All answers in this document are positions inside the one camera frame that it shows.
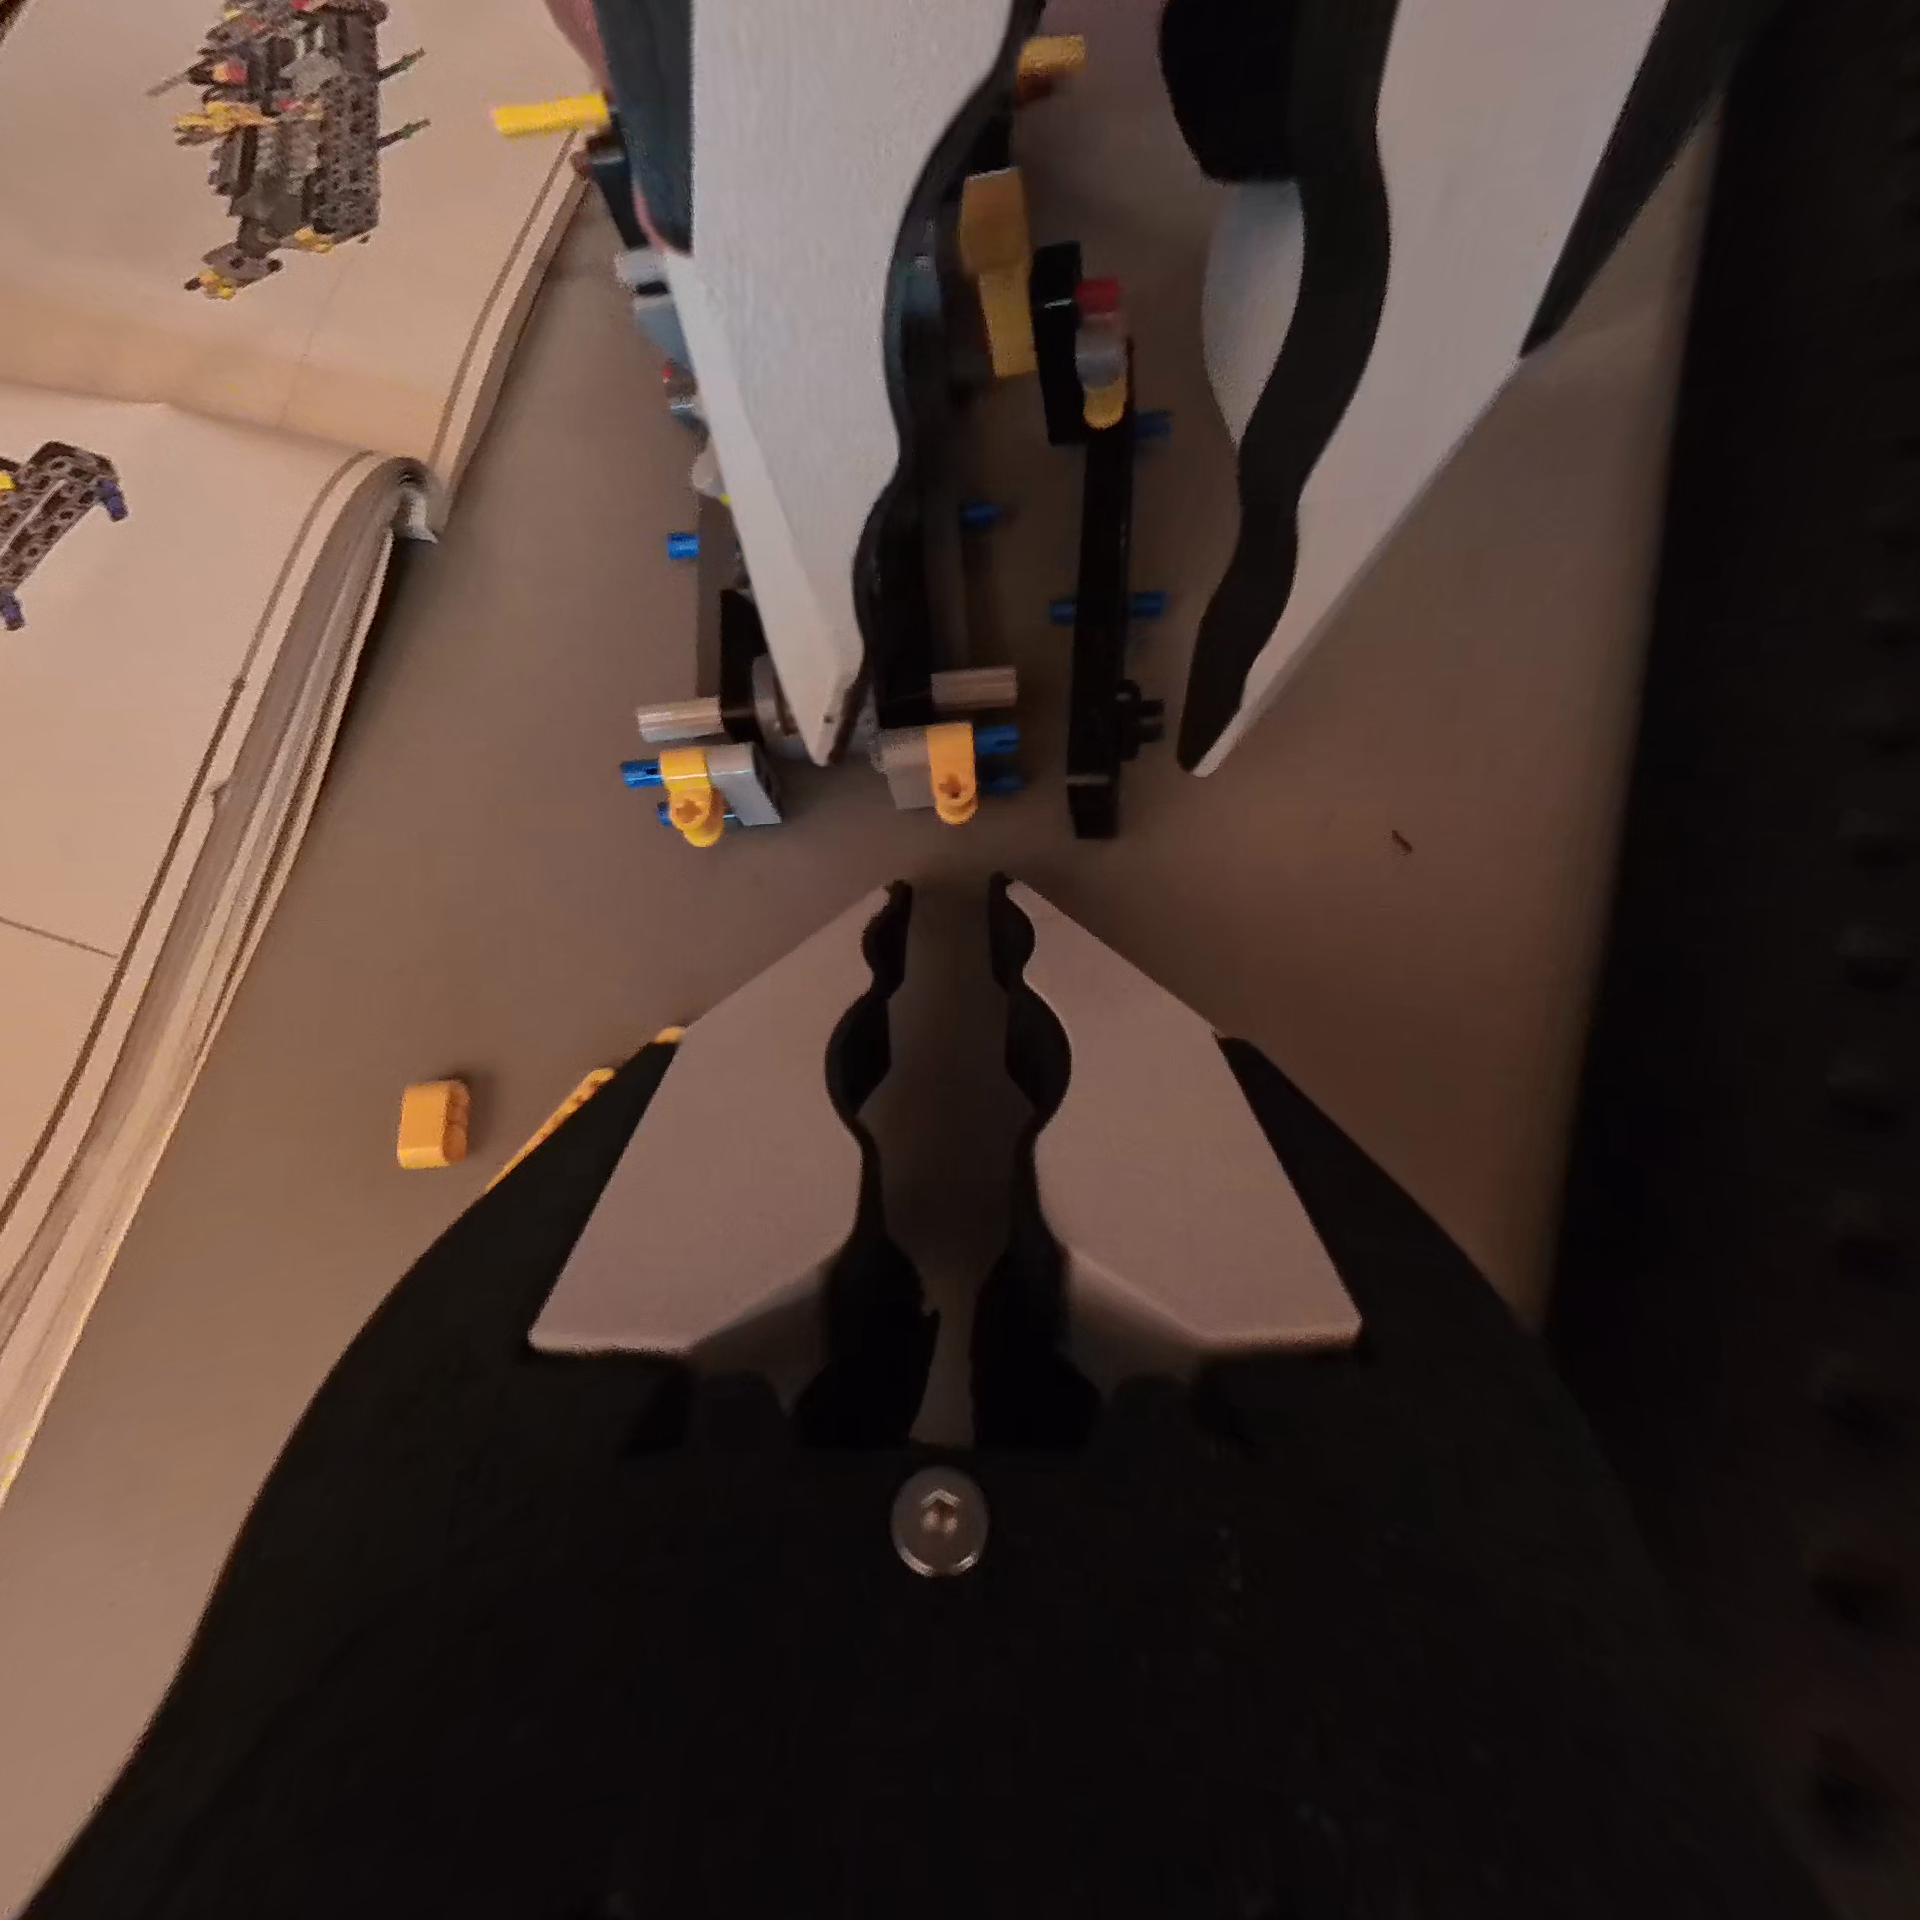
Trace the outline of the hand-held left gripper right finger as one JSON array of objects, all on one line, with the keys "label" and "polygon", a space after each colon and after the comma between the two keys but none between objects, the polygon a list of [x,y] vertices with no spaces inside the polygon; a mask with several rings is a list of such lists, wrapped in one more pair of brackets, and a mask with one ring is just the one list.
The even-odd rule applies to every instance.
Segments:
[{"label": "hand-held left gripper right finger", "polygon": [[976,1299],[976,1442],[1085,1445],[1138,1375],[1349,1354],[1360,1307],[1219,1032],[1024,880],[992,880],[1026,1101]]}]

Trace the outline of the lego car chassis model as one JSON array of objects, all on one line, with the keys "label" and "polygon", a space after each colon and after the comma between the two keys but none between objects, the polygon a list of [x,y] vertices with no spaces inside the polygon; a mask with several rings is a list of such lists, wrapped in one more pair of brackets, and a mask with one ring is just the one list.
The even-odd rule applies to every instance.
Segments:
[{"label": "lego car chassis model", "polygon": [[[638,710],[647,755],[622,778],[694,848],[729,828],[771,828],[782,802],[771,762],[814,763],[782,682],[735,535],[726,484],[666,261],[689,244],[689,6],[547,4],[592,71],[594,92],[494,107],[504,138],[583,133],[585,168],[622,235],[614,271],[639,328],[662,354],[662,383],[694,438],[689,484],[701,493],[704,688]],[[854,683],[840,751],[871,757],[897,810],[965,824],[981,797],[1016,779],[1016,672],[966,661],[961,576],[969,517],[954,493],[952,432],[976,362],[987,376],[1038,368],[1026,304],[1030,239],[1024,180],[1010,159],[1018,107],[1085,63],[1078,35],[1041,35],[1041,4],[1015,4],[1015,62],[947,134],[902,229],[889,309],[890,394],[902,454],[854,563],[867,661]]]}]

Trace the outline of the yellow thin lego liftarm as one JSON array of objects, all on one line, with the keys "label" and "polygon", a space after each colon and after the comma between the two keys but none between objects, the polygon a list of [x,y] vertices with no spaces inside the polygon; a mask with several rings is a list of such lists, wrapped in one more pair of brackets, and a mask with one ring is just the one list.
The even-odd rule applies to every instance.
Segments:
[{"label": "yellow thin lego liftarm", "polygon": [[598,1194],[687,1037],[687,1022],[665,1023],[623,1062],[587,1069],[498,1166],[485,1200],[530,1207]]}]

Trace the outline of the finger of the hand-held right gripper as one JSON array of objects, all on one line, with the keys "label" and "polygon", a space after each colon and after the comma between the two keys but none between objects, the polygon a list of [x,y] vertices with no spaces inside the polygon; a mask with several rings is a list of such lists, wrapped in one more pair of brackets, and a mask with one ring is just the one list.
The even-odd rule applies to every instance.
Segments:
[{"label": "finger of the hand-held right gripper", "polygon": [[867,661],[856,560],[902,454],[899,235],[1016,36],[1007,2],[689,6],[689,244],[666,276],[814,763],[838,757]]},{"label": "finger of the hand-held right gripper", "polygon": [[1237,530],[1176,758],[1209,774],[1517,373],[1663,4],[1166,4],[1160,76],[1231,200],[1206,325]]}]

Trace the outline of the black lego frame subassembly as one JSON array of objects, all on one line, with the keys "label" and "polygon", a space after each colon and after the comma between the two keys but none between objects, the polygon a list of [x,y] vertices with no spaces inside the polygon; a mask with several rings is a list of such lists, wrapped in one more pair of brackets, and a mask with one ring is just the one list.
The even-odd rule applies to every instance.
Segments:
[{"label": "black lego frame subassembly", "polygon": [[1166,610],[1162,591],[1133,584],[1136,463],[1154,421],[1136,403],[1120,282],[1088,274],[1078,244],[1033,253],[1029,318],[1046,443],[1083,454],[1073,588],[1046,613],[1072,634],[1065,797],[1078,840],[1111,840],[1121,774],[1166,728],[1128,666],[1136,624]]}]

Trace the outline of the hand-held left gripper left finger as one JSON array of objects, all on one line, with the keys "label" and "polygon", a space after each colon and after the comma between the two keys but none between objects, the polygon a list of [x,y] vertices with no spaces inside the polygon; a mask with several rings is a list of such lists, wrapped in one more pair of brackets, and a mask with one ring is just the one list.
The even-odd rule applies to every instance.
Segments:
[{"label": "hand-held left gripper left finger", "polygon": [[931,1309],[861,1112],[894,1062],[912,904],[899,880],[863,894],[666,1044],[534,1351],[761,1371],[816,1445],[910,1436]]}]

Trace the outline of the lego instruction booklet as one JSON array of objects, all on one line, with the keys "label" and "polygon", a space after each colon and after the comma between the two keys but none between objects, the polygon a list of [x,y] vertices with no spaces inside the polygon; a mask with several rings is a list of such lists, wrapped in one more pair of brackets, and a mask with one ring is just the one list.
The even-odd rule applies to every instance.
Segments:
[{"label": "lego instruction booklet", "polygon": [[3,1485],[583,191],[541,4],[3,4]]}]

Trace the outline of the black perforated panel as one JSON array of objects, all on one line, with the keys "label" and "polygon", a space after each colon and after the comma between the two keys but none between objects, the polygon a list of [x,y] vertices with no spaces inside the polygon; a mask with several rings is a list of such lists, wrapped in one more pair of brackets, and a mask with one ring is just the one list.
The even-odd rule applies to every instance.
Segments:
[{"label": "black perforated panel", "polygon": [[1550,1344],[1834,1916],[1915,1916],[1918,6],[1719,120]]}]

